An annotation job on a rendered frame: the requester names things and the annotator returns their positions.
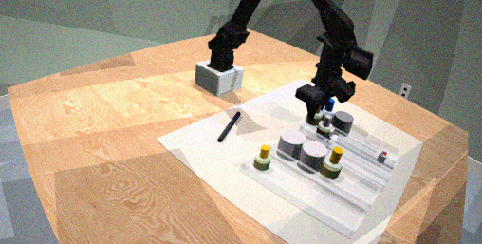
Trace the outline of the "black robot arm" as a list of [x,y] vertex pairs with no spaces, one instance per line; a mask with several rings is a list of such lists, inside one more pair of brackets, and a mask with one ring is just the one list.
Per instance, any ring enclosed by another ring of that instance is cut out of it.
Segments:
[[[324,43],[320,61],[336,68],[341,67],[343,63],[345,71],[365,81],[371,71],[374,54],[357,47],[353,21],[332,0],[311,1],[317,8],[326,30],[325,34],[316,37]],[[246,43],[250,35],[247,24],[259,2],[260,0],[240,1],[232,19],[208,42],[208,49],[212,51],[212,55],[207,67],[218,72],[234,69],[233,50]],[[328,91],[331,87],[330,90],[338,102],[346,103],[355,94],[356,85],[354,81],[344,81],[342,75],[343,72],[340,72],[338,78],[330,75],[324,89]]]

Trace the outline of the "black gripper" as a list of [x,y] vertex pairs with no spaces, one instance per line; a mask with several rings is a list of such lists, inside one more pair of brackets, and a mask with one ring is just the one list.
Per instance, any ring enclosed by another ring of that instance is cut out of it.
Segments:
[[322,106],[321,110],[323,111],[328,101],[335,97],[330,90],[331,87],[328,91],[324,89],[324,85],[330,78],[330,75],[338,78],[340,72],[342,72],[341,67],[336,68],[335,66],[328,66],[321,61],[315,65],[317,67],[317,72],[315,77],[311,79],[311,82],[315,85],[312,86],[306,84],[301,86],[296,89],[295,94],[297,99],[306,103],[308,118],[310,120],[313,120],[320,105]]

